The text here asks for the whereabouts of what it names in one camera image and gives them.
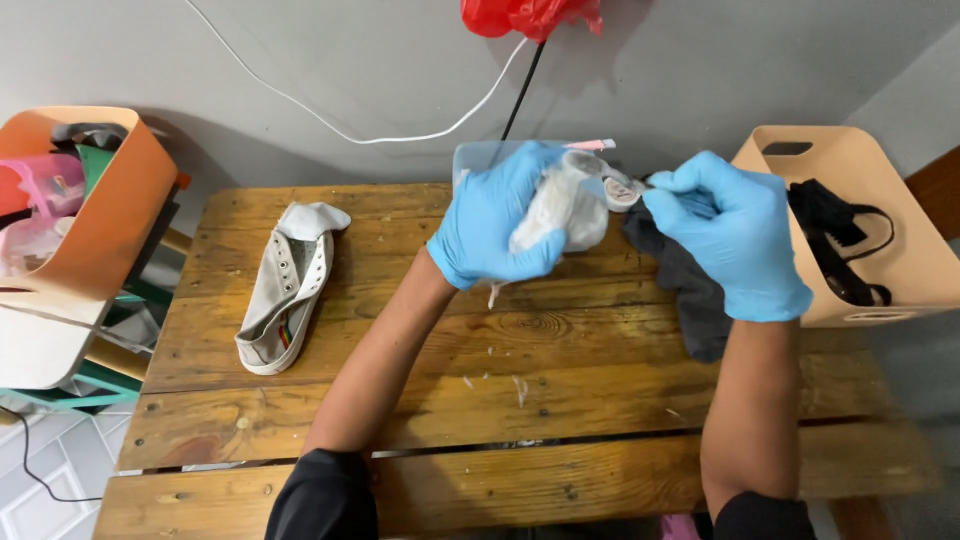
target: rainbow stripe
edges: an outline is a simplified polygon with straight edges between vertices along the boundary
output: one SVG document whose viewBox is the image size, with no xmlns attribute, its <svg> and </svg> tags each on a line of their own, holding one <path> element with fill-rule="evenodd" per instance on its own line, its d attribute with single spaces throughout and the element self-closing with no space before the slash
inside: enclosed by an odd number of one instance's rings
<svg viewBox="0 0 960 540">
<path fill-rule="evenodd" d="M 290 343 L 294 340 L 294 335 L 290 333 L 290 319 L 287 318 L 287 312 L 280 314 L 280 341 L 283 342 L 283 349 L 289 349 Z"/>
</svg>

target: black sleeve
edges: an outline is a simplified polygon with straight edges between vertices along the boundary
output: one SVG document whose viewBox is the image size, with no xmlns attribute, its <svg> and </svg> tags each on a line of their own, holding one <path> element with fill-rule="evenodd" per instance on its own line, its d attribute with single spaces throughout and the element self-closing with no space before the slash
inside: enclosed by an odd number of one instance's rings
<svg viewBox="0 0 960 540">
<path fill-rule="evenodd" d="M 730 499 L 720 510 L 714 540 L 816 540 L 806 503 L 771 499 L 753 492 Z"/>
<path fill-rule="evenodd" d="M 376 503 L 360 454 L 301 457 L 276 496 L 266 540 L 375 540 Z"/>
</svg>

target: wooden table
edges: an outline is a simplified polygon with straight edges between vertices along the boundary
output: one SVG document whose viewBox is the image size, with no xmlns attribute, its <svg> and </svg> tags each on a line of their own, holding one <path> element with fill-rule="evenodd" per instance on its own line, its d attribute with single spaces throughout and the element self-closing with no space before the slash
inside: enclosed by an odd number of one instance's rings
<svg viewBox="0 0 960 540">
<path fill-rule="evenodd" d="M 262 538 L 314 412 L 414 253 L 448 184 L 237 189 L 213 196 L 170 308 L 120 470 L 279 465 L 112 479 L 96 537 Z M 270 230 L 291 201 L 353 224 L 300 359 L 248 373 L 233 336 Z M 718 365 L 690 359 L 674 295 L 613 215 L 604 241 L 548 278 L 461 293 L 427 340 L 373 450 L 386 536 L 685 512 L 702 504 L 699 429 Z M 803 336 L 803 496 L 910 493 L 939 482 L 858 331 Z M 524 404 L 518 387 L 527 391 Z M 541 444 L 540 441 L 552 441 Z M 491 450 L 490 443 L 515 443 Z"/>
</svg>

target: black cable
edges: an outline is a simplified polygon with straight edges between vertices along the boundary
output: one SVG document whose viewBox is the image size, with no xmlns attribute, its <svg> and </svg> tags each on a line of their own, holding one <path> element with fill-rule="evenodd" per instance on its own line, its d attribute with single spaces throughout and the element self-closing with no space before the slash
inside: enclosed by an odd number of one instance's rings
<svg viewBox="0 0 960 540">
<path fill-rule="evenodd" d="M 51 499 L 58 503 L 92 503 L 94 501 L 102 501 L 104 499 L 103 497 L 96 497 L 92 499 L 61 499 L 60 497 L 54 495 L 54 491 L 50 489 L 50 486 L 47 485 L 47 482 L 43 481 L 27 467 L 27 458 L 30 457 L 30 423 L 27 422 L 26 417 L 15 410 L 10 410 L 2 405 L 0 405 L 0 409 L 6 410 L 23 423 L 23 471 L 27 473 L 28 477 L 40 482 L 40 485 L 47 488 L 47 493 L 50 494 Z"/>
<path fill-rule="evenodd" d="M 510 134 L 510 128 L 514 126 L 516 113 L 520 110 L 520 104 L 523 103 L 523 96 L 527 95 L 527 87 L 530 85 L 531 79 L 534 78 L 534 72 L 537 71 L 537 64 L 540 63 L 540 55 L 543 54 L 544 45 L 546 45 L 546 39 L 540 44 L 540 46 L 537 47 L 537 54 L 534 55 L 534 61 L 530 64 L 530 71 L 527 71 L 527 80 L 523 82 L 523 88 L 520 89 L 520 95 L 516 97 L 514 112 L 510 114 L 510 121 L 507 122 L 507 129 L 503 130 L 503 136 L 500 137 L 500 140 L 507 140 L 507 135 Z"/>
</svg>

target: white sneaker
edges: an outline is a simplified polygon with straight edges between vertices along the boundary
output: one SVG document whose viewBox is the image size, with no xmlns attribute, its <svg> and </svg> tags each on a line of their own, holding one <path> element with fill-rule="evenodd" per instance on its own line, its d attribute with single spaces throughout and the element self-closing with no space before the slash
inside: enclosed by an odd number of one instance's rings
<svg viewBox="0 0 960 540">
<path fill-rule="evenodd" d="M 244 367 L 276 375 L 303 346 L 313 307 L 333 266 L 333 233 L 350 216 L 324 203 L 293 203 L 283 212 L 263 252 L 253 296 L 235 337 Z"/>
</svg>

